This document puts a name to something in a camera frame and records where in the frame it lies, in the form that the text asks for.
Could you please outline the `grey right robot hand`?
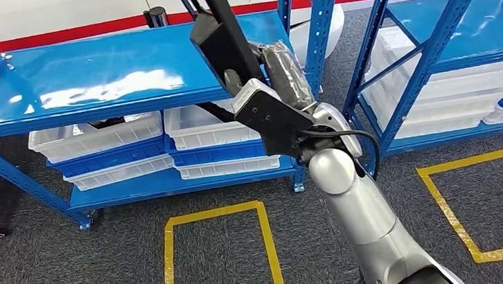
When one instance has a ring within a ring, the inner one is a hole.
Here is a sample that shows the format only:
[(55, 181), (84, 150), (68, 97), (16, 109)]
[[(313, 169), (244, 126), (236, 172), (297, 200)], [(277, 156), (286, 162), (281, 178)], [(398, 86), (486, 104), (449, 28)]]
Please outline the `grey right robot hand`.
[(258, 89), (276, 97), (301, 112), (311, 114), (318, 106), (295, 54), (281, 41), (272, 44), (250, 42), (250, 49), (258, 61), (262, 62), (271, 85), (260, 81), (244, 83), (233, 70), (224, 71), (226, 89), (233, 96), (231, 109), (238, 113), (247, 97)]

